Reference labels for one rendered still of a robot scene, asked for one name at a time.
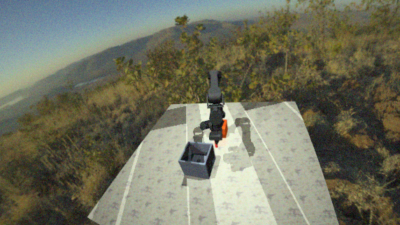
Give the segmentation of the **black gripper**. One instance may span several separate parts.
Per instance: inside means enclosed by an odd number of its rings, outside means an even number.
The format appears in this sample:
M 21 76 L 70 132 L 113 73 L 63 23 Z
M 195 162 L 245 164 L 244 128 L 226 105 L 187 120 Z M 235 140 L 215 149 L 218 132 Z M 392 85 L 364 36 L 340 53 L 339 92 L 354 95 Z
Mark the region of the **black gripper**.
M 222 127 L 223 121 L 218 125 L 213 125 L 213 130 L 211 130 L 209 134 L 209 140 L 214 140 L 216 144 L 219 143 L 220 140 L 223 139 Z

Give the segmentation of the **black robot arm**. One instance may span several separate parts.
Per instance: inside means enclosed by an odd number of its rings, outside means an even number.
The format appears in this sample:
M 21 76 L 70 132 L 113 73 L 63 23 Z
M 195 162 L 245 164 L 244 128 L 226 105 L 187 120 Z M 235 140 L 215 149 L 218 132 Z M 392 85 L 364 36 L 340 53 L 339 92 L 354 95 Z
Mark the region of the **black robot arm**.
M 208 72 L 208 79 L 210 81 L 210 89 L 207 94 L 207 108 L 210 108 L 209 120 L 200 123 L 200 129 L 203 131 L 205 129 L 213 130 L 213 125 L 218 125 L 226 117 L 223 110 L 225 105 L 224 94 L 221 92 L 220 85 L 221 72 L 212 70 Z M 212 103 L 212 104 L 209 104 Z M 221 104 L 222 102 L 222 104 Z

